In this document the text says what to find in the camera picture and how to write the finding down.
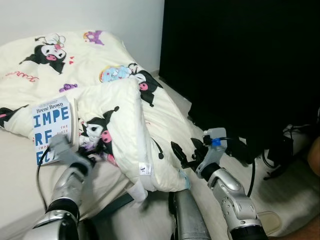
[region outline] metal cylinder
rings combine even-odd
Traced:
[[[174,193],[179,240],[211,240],[206,223],[190,190]]]

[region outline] black cable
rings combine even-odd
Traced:
[[[45,156],[47,155],[47,153],[48,153],[49,151],[50,151],[50,150],[49,150],[49,147],[47,147],[46,150],[44,151],[43,155],[41,156],[40,161],[39,161],[39,164],[38,164],[38,167],[37,167],[37,169],[36,169],[36,186],[37,186],[37,188],[38,188],[38,191],[39,191],[41,200],[42,200],[42,202],[43,202],[43,207],[44,207],[44,211],[45,211],[45,212],[47,212],[48,206],[47,206],[47,203],[46,203],[44,194],[43,194],[43,192],[42,192],[42,190],[41,190],[40,181],[39,181],[39,172],[40,172],[41,164],[43,163],[44,158],[45,158]]]
[[[294,138],[292,137],[292,131],[294,130],[294,128],[292,127],[290,129],[290,138],[292,140],[292,150],[291,150],[291,156],[293,157],[294,156]]]
[[[264,164],[267,165],[267,167],[269,167],[271,169],[275,169],[277,167],[275,165],[272,166],[270,163],[267,162],[264,150],[262,151],[261,155],[262,155],[262,160],[263,160]]]
[[[249,159],[249,163],[252,163],[252,174],[251,174],[251,181],[250,181],[250,187],[249,187],[249,191],[247,193],[248,198],[250,198],[252,190],[254,188],[254,183],[255,183],[255,176],[256,176],[256,163],[254,161],[254,159],[251,158],[249,149],[248,149],[248,145],[246,145],[243,141],[241,141],[238,138],[235,137],[219,137],[220,140],[231,140],[231,141],[235,141],[238,142],[240,145],[242,145],[243,147],[245,147],[247,149],[247,153],[248,153],[248,159]]]
[[[310,127],[314,127],[314,124],[304,124],[304,125],[300,125],[300,126],[291,126],[290,128],[284,129],[283,130],[283,134],[287,133],[287,132],[293,132],[294,130],[299,130],[299,129],[304,129],[304,128],[310,128]]]

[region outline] book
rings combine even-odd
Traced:
[[[50,138],[57,134],[66,135],[74,151],[79,146],[78,111],[74,99],[69,101],[66,96],[42,103],[32,108],[34,127],[34,146],[36,164],[50,145]],[[53,150],[49,151],[42,164],[58,161]]]

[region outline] book cover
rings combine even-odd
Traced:
[[[69,142],[74,140],[74,137],[72,138],[72,118],[75,117],[73,115],[77,111],[74,110],[73,106],[66,96],[62,96],[32,108],[37,165],[43,153],[49,147],[50,138],[57,134],[62,134],[67,136]],[[55,153],[49,151],[43,159],[42,164],[49,164],[57,160]]]

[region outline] electrical cable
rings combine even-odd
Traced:
[[[249,149],[248,149],[248,145],[246,145],[243,141],[241,141],[240,139],[235,138],[235,137],[225,136],[225,137],[218,137],[218,139],[220,139],[220,140],[231,140],[231,141],[238,142],[240,145],[242,145],[243,147],[245,147],[247,149],[249,163],[252,163],[251,181],[250,181],[250,186],[249,186],[248,193],[246,194],[248,196],[248,198],[250,198],[252,190],[254,188],[254,183],[255,183],[256,163],[255,163],[255,160],[251,158],[251,155],[250,155],[250,152],[249,152]]]
[[[305,127],[310,127],[312,126],[312,124],[304,124],[304,125],[300,125],[300,126],[291,126],[290,128],[284,129],[283,130],[283,134],[287,133],[287,132],[293,132],[293,130],[299,130]]]
[[[267,166],[267,167],[269,167],[269,168],[271,168],[271,169],[275,169],[277,166],[275,166],[275,165],[271,165],[270,163],[268,163],[267,162],[267,160],[266,160],[266,156],[265,156],[265,151],[263,150],[262,151],[262,160],[263,160],[263,162],[264,162],[264,164]]]
[[[44,151],[44,153],[42,154],[42,156],[41,156],[41,158],[40,158],[40,161],[39,161],[39,164],[38,164],[38,167],[37,167],[37,169],[36,169],[36,186],[37,186],[37,188],[38,188],[38,191],[39,191],[39,194],[40,194],[40,197],[41,197],[41,200],[42,200],[42,203],[43,203],[43,207],[44,207],[44,211],[45,211],[45,212],[47,212],[48,206],[47,206],[47,203],[46,203],[44,194],[43,194],[42,189],[41,189],[41,186],[40,186],[39,173],[40,173],[41,164],[43,163],[44,158],[45,158],[45,156],[47,155],[47,153],[48,153],[49,151],[50,151],[50,149],[49,149],[49,147],[47,147],[46,150]]]
[[[317,117],[316,117],[316,123],[318,124],[320,121],[320,107],[318,109],[318,114],[317,114]]]
[[[292,140],[292,150],[291,150],[291,156],[294,156],[294,138],[292,137],[292,131],[293,131],[293,127],[290,129],[290,138]]]
[[[291,127],[291,128],[286,129],[286,130],[283,132],[283,134],[288,133],[288,132],[290,132],[290,131],[292,131],[292,132],[294,132],[294,133],[301,133],[301,131],[299,130],[299,128]]]

